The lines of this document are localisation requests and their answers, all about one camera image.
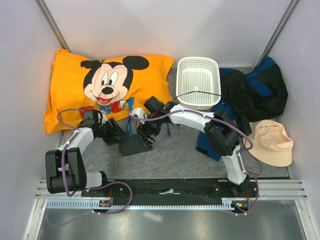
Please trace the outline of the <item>dark grey network switch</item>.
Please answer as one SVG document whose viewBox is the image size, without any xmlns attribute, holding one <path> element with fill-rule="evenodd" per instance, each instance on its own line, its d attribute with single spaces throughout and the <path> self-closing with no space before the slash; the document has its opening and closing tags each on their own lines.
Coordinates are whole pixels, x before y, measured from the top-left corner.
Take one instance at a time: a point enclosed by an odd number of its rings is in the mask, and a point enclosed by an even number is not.
<svg viewBox="0 0 320 240">
<path fill-rule="evenodd" d="M 146 146 L 139 134 L 122 136 L 119 139 L 119 152 L 122 157 L 132 156 L 152 151 L 151 145 Z"/>
</svg>

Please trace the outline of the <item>black power adapter brick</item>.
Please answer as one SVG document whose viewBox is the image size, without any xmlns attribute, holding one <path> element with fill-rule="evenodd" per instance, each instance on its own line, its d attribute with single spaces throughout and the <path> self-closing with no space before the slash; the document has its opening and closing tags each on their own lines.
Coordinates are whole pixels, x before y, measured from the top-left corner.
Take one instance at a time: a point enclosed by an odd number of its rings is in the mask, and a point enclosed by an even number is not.
<svg viewBox="0 0 320 240">
<path fill-rule="evenodd" d="M 239 115 L 239 123 L 238 124 L 239 124 L 240 130 L 244 134 L 246 134 L 247 136 L 249 136 L 252 133 L 250 122 L 249 122 L 248 116 L 246 114 L 241 113 Z"/>
</svg>

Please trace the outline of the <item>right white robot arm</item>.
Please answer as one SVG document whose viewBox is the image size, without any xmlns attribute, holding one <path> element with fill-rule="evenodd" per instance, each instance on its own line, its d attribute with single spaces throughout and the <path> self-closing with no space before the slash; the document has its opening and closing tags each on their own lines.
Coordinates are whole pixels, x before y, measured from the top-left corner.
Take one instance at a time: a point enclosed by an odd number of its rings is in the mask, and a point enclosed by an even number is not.
<svg viewBox="0 0 320 240">
<path fill-rule="evenodd" d="M 227 113 L 202 112 L 182 106 L 173 101 L 164 104 L 152 96 L 145 104 L 132 111 L 140 124 L 137 133 L 145 146 L 154 143 L 152 136 L 160 133 L 163 124 L 183 125 L 201 131 L 207 137 L 208 145 L 222 157 L 230 182 L 229 191 L 235 197 L 242 196 L 249 187 L 250 177 L 246 174 L 240 155 L 240 130 L 236 128 Z"/>
</svg>

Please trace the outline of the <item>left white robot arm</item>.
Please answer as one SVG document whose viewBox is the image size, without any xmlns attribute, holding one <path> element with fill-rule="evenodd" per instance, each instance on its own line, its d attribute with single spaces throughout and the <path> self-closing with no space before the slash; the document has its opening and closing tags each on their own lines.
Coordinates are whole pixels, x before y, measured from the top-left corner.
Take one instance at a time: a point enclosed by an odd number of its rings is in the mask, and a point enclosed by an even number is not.
<svg viewBox="0 0 320 240">
<path fill-rule="evenodd" d="M 73 126 L 63 122 L 61 115 L 68 111 L 79 111 L 84 119 Z M 46 186 L 50 194 L 66 193 L 68 197 L 76 192 L 92 190 L 99 197 L 110 191 L 108 178 L 104 171 L 86 171 L 82 154 L 96 138 L 106 145 L 119 143 L 126 136 L 114 118 L 106 118 L 99 110 L 65 109 L 57 114 L 59 123 L 74 129 L 71 137 L 59 148 L 45 154 Z"/>
</svg>

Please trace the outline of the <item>orange Mickey Mouse pillow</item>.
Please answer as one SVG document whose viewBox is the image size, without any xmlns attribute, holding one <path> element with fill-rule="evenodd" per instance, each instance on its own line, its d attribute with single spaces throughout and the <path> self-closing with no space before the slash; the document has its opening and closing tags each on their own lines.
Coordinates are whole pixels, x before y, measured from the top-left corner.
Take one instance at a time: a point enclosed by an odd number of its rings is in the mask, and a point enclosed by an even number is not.
<svg viewBox="0 0 320 240">
<path fill-rule="evenodd" d="M 174 59 L 166 55 L 127 55 L 91 60 L 65 49 L 56 52 L 44 114 L 44 133 L 77 126 L 85 110 L 99 110 L 120 121 L 155 97 L 172 100 L 168 73 Z"/>
</svg>

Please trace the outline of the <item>white perforated plastic basket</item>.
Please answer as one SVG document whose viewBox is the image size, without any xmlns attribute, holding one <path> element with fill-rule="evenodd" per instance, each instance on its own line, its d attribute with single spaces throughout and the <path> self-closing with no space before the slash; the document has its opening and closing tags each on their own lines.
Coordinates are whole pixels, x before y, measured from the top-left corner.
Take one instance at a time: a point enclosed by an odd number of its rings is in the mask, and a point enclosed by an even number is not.
<svg viewBox="0 0 320 240">
<path fill-rule="evenodd" d="M 208 111 L 221 100 L 218 63 L 212 58 L 188 56 L 179 60 L 176 99 L 193 110 Z"/>
</svg>

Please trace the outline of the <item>blue and black garment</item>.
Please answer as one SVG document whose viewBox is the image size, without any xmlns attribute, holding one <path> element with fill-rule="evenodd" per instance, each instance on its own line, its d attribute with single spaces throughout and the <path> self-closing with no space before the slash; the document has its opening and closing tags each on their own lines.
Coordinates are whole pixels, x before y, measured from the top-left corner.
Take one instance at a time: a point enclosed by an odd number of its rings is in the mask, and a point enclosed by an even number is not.
<svg viewBox="0 0 320 240">
<path fill-rule="evenodd" d="M 241 113 L 247 115 L 249 123 L 283 114 L 288 91 L 280 67 L 271 57 L 246 74 L 235 68 L 220 68 L 219 73 L 222 97 L 210 111 L 224 111 L 239 130 Z"/>
</svg>

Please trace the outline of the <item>beige bucket hat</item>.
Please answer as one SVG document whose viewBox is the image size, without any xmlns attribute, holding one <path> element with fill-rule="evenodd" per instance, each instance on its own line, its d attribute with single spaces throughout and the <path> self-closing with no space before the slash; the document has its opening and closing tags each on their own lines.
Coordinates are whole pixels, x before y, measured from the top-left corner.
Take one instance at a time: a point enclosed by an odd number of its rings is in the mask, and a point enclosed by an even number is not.
<svg viewBox="0 0 320 240">
<path fill-rule="evenodd" d="M 271 119 L 250 123 L 252 133 L 248 136 L 253 148 L 248 152 L 259 161 L 274 167 L 292 164 L 294 141 L 282 124 Z"/>
</svg>

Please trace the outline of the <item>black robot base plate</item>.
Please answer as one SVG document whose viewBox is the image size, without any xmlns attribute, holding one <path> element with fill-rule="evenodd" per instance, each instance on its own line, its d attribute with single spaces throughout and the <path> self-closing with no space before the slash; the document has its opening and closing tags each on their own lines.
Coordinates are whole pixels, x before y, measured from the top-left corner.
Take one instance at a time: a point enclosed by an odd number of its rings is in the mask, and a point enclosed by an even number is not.
<svg viewBox="0 0 320 240">
<path fill-rule="evenodd" d="M 242 186 L 237 186 L 226 178 L 159 178 L 159 179 L 122 179 L 123 184 L 113 184 L 104 189 L 82 191 L 82 197 L 108 198 L 121 204 L 127 204 L 130 192 L 131 202 L 160 203 L 165 201 L 181 203 L 212 203 L 212 199 L 239 198 L 248 199 L 257 196 L 255 181 L 246 180 Z"/>
</svg>

